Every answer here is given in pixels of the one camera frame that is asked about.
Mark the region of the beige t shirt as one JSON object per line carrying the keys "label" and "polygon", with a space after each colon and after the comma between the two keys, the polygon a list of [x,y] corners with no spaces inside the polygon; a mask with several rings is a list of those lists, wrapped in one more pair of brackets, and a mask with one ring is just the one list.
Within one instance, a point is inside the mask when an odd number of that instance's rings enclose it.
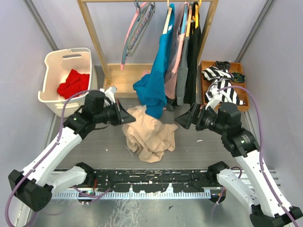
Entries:
{"label": "beige t shirt", "polygon": [[162,159],[165,151],[175,150],[175,132],[178,126],[162,123],[145,111],[146,106],[129,108],[127,112],[136,121],[124,124],[122,131],[128,151],[137,154],[140,161],[155,163]]}

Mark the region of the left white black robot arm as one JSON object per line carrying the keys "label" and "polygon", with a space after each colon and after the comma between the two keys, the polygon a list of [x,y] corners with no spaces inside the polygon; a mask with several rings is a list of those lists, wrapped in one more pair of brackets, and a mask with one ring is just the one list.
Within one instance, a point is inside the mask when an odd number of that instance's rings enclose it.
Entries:
{"label": "left white black robot arm", "polygon": [[9,174],[13,196],[38,212],[59,192],[75,185],[92,187],[95,184],[94,169],[83,162],[57,177],[51,174],[74,147],[97,130],[97,124],[117,126],[135,122],[135,118],[115,99],[116,91],[117,88],[112,86],[107,90],[87,92],[84,104],[66,120],[61,120],[57,136],[41,154],[22,171],[13,170]]}

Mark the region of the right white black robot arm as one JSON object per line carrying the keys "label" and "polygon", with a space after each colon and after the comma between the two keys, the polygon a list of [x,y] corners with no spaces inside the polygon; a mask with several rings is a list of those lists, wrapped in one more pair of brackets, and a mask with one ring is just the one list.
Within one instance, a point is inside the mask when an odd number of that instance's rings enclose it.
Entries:
{"label": "right white black robot arm", "polygon": [[241,113],[234,103],[223,103],[218,112],[211,107],[193,104],[174,119],[185,129],[193,124],[197,131],[208,129],[221,135],[223,146],[242,167],[251,187],[239,179],[223,162],[208,167],[208,182],[223,186],[247,209],[255,227],[284,227],[301,218],[299,207],[292,206],[281,193],[264,159],[254,135],[242,127]]}

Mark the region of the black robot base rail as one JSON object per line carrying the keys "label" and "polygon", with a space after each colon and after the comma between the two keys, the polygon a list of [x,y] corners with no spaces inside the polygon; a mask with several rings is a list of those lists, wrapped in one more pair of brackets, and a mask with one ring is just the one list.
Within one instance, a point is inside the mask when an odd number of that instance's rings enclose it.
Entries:
{"label": "black robot base rail", "polygon": [[100,169],[89,173],[89,179],[76,185],[77,188],[91,188],[96,192],[134,193],[163,195],[169,190],[181,197],[203,195],[212,202],[223,202],[226,190],[210,177],[205,170],[198,169]]}

